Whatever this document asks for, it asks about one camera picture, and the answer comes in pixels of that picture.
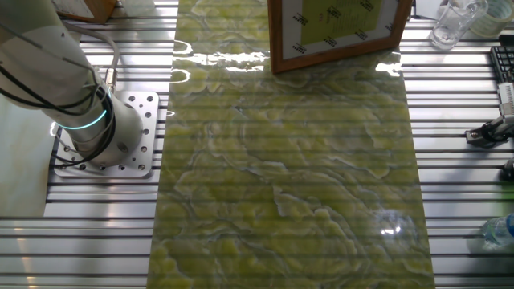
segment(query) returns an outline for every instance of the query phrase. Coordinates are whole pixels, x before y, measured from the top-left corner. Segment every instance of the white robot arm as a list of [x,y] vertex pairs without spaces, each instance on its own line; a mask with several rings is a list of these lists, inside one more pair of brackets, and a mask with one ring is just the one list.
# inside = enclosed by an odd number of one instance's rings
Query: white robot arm
[[62,166],[117,165],[141,138],[141,118],[92,68],[50,0],[0,0],[0,94],[68,132],[83,160],[60,157]]

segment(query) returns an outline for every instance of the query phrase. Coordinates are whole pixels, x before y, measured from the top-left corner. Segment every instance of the slotted metal surface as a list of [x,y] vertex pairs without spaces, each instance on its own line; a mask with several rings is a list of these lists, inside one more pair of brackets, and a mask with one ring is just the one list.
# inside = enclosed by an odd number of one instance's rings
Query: slotted metal surface
[[[0,289],[145,287],[178,8],[177,1],[156,4],[153,17],[128,18],[118,7],[105,26],[75,23],[120,45],[118,90],[159,95],[153,176],[95,181],[51,173],[45,218],[0,220]],[[514,148],[473,148],[463,134],[499,115],[487,55],[499,43],[468,35],[452,51],[435,51],[427,40],[433,25],[410,20],[400,48],[435,282],[514,287],[512,254],[483,251],[475,238],[487,219],[514,212],[514,190],[497,181]],[[504,33],[514,34],[514,26]],[[104,73],[108,45],[84,36],[81,47]]]

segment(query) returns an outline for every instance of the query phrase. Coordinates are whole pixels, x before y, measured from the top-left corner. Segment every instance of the mounting plate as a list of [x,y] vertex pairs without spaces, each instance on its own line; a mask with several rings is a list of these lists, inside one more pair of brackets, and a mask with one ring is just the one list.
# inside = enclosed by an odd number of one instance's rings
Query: mounting plate
[[[91,163],[84,163],[67,168],[60,168],[60,161],[55,162],[55,174],[64,178],[99,178],[99,179],[125,179],[148,178],[152,176],[153,145],[157,128],[157,114],[159,110],[159,95],[156,92],[116,92],[116,97],[130,104],[137,111],[143,122],[141,141],[134,151],[129,154],[120,165],[100,169]],[[71,144],[71,138],[66,131],[62,131],[61,140]],[[78,153],[65,151],[59,143],[57,150],[59,157],[68,160],[80,160],[83,157]]]

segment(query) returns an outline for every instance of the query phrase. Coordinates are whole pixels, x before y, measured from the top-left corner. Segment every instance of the wooden frame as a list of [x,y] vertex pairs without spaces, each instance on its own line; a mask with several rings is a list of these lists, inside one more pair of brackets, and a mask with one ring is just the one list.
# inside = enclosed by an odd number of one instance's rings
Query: wooden frame
[[271,71],[280,73],[300,67],[343,59],[350,56],[361,55],[372,51],[396,47],[402,38],[407,18],[410,15],[412,0],[398,0],[398,7],[394,17],[390,36],[368,42],[353,44],[341,48],[328,48],[326,51],[310,55],[301,55],[284,59],[283,44],[283,0],[268,0],[268,14],[271,45]]

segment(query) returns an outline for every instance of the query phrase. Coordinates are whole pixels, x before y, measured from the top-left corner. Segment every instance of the black cable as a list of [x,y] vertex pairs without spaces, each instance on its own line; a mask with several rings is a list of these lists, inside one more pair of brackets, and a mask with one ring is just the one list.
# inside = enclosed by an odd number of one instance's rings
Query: black cable
[[19,88],[21,88],[24,92],[26,92],[27,94],[29,94],[30,96],[34,97],[37,101],[39,101],[40,103],[42,104],[45,104],[47,106],[47,108],[49,109],[55,109],[56,111],[58,112],[62,112],[63,114],[66,114],[66,115],[69,115],[69,116],[83,116],[85,115],[86,113],[88,113],[92,106],[93,106],[93,103],[95,102],[95,94],[91,94],[91,96],[88,96],[87,99],[90,99],[89,101],[89,105],[87,107],[87,109],[84,111],[84,112],[69,112],[59,106],[56,106],[54,104],[52,104],[51,102],[45,100],[43,97],[41,97],[40,95],[38,95],[37,93],[35,93],[34,91],[32,91],[28,86],[26,86],[25,84],[23,84],[21,81],[19,81],[18,79],[16,79],[12,74],[10,74],[3,66],[0,65],[0,73],[2,73],[8,80],[10,80],[12,83],[14,83],[15,85],[17,85]]
[[89,156],[85,157],[80,161],[70,161],[54,154],[53,156],[57,160],[67,163],[62,165],[56,165],[57,167],[69,167],[88,162],[94,159],[95,157],[98,157],[110,145],[112,138],[114,137],[114,132],[116,131],[116,117],[114,116],[114,107],[112,106],[112,101],[108,97],[105,97],[107,92],[103,88],[100,88],[99,91],[102,91],[104,93],[101,97],[104,98],[104,102],[102,102],[102,104],[104,105],[104,109],[107,111],[106,117],[110,117],[110,119],[112,119],[108,124],[110,126],[109,130],[102,136],[102,140],[100,140],[100,145],[97,146],[96,149]]
[[[14,101],[18,101],[21,104],[30,105],[30,106],[35,107],[35,108],[55,109],[56,111],[62,112],[63,114],[66,114],[66,115],[69,115],[69,116],[82,116],[82,115],[85,115],[85,114],[87,114],[87,113],[89,113],[91,111],[92,106],[93,106],[93,104],[95,102],[95,97],[99,96],[98,95],[99,92],[103,92],[104,94],[100,97],[101,104],[104,106],[104,109],[107,112],[106,116],[107,117],[110,116],[111,118],[110,118],[109,123],[107,124],[109,126],[108,131],[102,132],[103,136],[102,136],[102,139],[100,140],[101,145],[97,146],[96,149],[93,150],[93,152],[89,156],[85,157],[81,161],[70,161],[70,160],[64,159],[62,157],[56,156],[54,154],[54,157],[56,159],[58,159],[58,160],[60,160],[62,162],[66,162],[67,163],[67,164],[64,164],[64,165],[60,165],[60,167],[68,167],[68,166],[82,164],[84,162],[87,162],[87,161],[90,161],[90,160],[94,159],[95,157],[98,157],[110,145],[110,143],[112,141],[112,138],[114,137],[114,133],[116,131],[116,117],[114,115],[114,107],[112,105],[112,101],[111,101],[111,99],[109,97],[106,96],[108,92],[104,88],[102,88],[98,84],[98,82],[96,81],[95,71],[92,69],[92,67],[83,65],[81,63],[77,63],[76,61],[73,61],[71,59],[67,59],[65,57],[61,57],[61,56],[55,55],[53,52],[51,52],[49,50],[46,50],[41,44],[39,44],[39,43],[37,43],[37,42],[35,42],[35,41],[33,41],[33,40],[31,40],[31,39],[21,35],[21,34],[19,34],[17,31],[14,31],[14,30],[10,29],[8,26],[4,25],[1,22],[0,22],[0,27],[5,29],[9,33],[19,37],[20,39],[22,39],[26,43],[29,43],[30,45],[32,45],[32,46],[34,46],[34,47],[36,47],[36,48],[38,48],[38,49],[40,49],[42,51],[45,51],[49,55],[51,55],[51,56],[53,56],[53,57],[55,57],[57,59],[60,59],[60,60],[62,60],[64,62],[67,62],[67,63],[70,63],[72,65],[75,65],[77,67],[82,67],[82,68],[84,68],[84,69],[86,69],[86,70],[88,70],[88,71],[90,71],[92,73],[92,78],[93,78],[93,82],[94,82],[94,87],[95,88],[92,90],[91,94],[87,95],[82,100],[79,100],[79,101],[77,101],[77,102],[75,102],[73,104],[68,104],[68,105],[64,105],[64,106],[56,106],[56,105],[52,104],[51,102],[46,101],[43,97],[41,97],[37,93],[33,92],[29,87],[27,87],[21,81],[17,80],[6,69],[4,69],[2,66],[0,66],[0,72],[8,80],[10,80],[12,83],[17,85],[19,88],[21,88],[24,92],[26,92],[30,96],[34,97],[41,104],[37,104],[37,103],[34,103],[34,102],[30,102],[28,100],[24,100],[24,99],[22,99],[20,97],[14,96],[13,94],[11,94],[11,93],[9,93],[9,92],[1,89],[1,88],[0,88],[0,93],[2,93],[3,95],[11,98]],[[85,110],[84,113],[69,112],[69,111],[65,110],[65,108],[75,108],[75,107],[83,104],[87,100],[90,100],[90,102],[89,102],[89,105],[88,105],[88,107],[87,107],[87,109]]]
[[[6,91],[3,88],[0,88],[0,93],[3,94],[5,97],[7,97],[9,99],[12,99],[12,100],[14,100],[16,102],[19,102],[20,104],[25,104],[25,105],[31,106],[33,108],[51,109],[50,107],[48,107],[48,106],[46,106],[44,104],[38,104],[38,103],[30,102],[28,100],[24,100],[21,97],[17,97],[15,95],[11,94],[10,92]],[[95,94],[95,93],[96,93],[96,91],[91,91],[91,93],[89,93],[82,100],[79,100],[79,101],[77,101],[77,102],[75,102],[73,104],[62,105],[61,108],[74,108],[74,107],[77,107],[77,106],[83,104],[84,102],[86,102],[86,100],[88,100],[91,97],[91,94]]]
[[2,88],[0,88],[0,93],[9,99],[19,102],[20,104],[25,104],[25,105],[31,106],[33,108],[47,108],[47,106],[44,104],[37,104],[37,103],[33,103],[30,101],[24,100],[21,97],[17,97],[17,96],[10,94],[9,92],[7,92],[6,90],[4,90]]

